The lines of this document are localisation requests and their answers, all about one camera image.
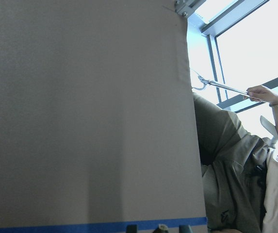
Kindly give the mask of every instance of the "metal hook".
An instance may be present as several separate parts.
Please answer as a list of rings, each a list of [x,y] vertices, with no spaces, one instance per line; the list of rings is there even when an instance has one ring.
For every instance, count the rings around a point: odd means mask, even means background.
[[[198,75],[198,78],[199,78],[199,80],[203,83],[203,87],[202,87],[202,88],[193,87],[193,89],[196,89],[196,90],[199,90],[199,91],[206,89],[207,84],[208,84],[207,80],[205,80],[204,78],[202,78],[200,75]]]
[[[237,90],[235,88],[220,84],[220,83],[218,83],[216,81],[213,81],[213,80],[206,80],[200,74],[198,74],[195,70],[193,70],[193,71],[198,75],[199,80],[203,83],[202,88],[193,87],[196,90],[204,90],[204,89],[206,89],[207,84],[209,84],[209,85],[216,86],[216,87],[219,87],[219,88],[223,88],[223,89],[226,89],[226,90],[229,90],[229,91],[238,92],[238,93],[240,93],[241,95],[244,95],[244,96],[249,96],[246,91],[240,91],[240,90]]]

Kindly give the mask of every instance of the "person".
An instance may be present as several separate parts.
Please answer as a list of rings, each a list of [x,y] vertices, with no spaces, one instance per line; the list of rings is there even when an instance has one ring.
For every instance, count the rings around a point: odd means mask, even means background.
[[[247,93],[251,101],[269,103],[278,133],[278,94],[262,85],[248,88]],[[267,192],[274,193],[277,181],[272,175],[268,190],[268,176],[276,169],[270,169],[270,161],[278,161],[270,139],[251,135],[234,112],[220,109],[197,93],[194,105],[209,231],[261,233],[266,227],[270,232],[271,225],[263,223],[267,206],[275,217],[271,198],[277,197]]]

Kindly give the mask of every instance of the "blue tape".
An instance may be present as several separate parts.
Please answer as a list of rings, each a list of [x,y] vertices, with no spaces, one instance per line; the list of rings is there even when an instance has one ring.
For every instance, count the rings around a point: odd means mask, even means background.
[[[125,232],[127,225],[138,225],[138,230],[154,230],[158,224],[165,224],[169,228],[179,227],[179,225],[199,226],[206,225],[206,217],[159,219],[146,221],[129,222],[108,222],[89,223],[60,226],[39,226],[39,227],[13,227],[0,228],[0,233],[117,233]]]

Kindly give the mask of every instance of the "window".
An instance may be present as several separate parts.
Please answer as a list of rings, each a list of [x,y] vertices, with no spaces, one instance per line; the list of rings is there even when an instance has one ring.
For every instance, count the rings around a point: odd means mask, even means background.
[[[278,77],[278,0],[216,37],[224,80],[246,90]],[[236,96],[228,92],[228,98]]]
[[[278,0],[228,2],[229,6],[206,16],[208,20],[202,23],[199,21],[205,16],[201,7],[196,10],[198,17],[188,19],[192,86],[203,86],[198,72],[207,80],[239,90],[264,84],[278,92]],[[236,92],[214,86],[196,92],[223,109],[237,112],[251,134],[271,137],[260,123],[260,115],[274,123],[268,104],[243,100]]]

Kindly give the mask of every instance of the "window frame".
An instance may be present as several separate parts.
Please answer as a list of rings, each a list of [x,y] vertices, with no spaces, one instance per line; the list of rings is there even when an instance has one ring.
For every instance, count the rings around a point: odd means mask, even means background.
[[[201,27],[200,30],[202,35],[207,39],[213,77],[215,81],[225,84],[225,77],[223,75],[221,58],[217,45],[217,37],[247,17],[249,14],[257,10],[259,7],[263,6],[268,1],[269,0],[238,0],[210,23]],[[263,83],[263,85],[270,89],[278,89],[278,77]],[[241,95],[237,95],[229,99],[227,90],[220,89],[218,87],[216,88],[216,92],[219,101],[217,105],[222,109],[231,110],[236,113],[263,104],[246,101]]]

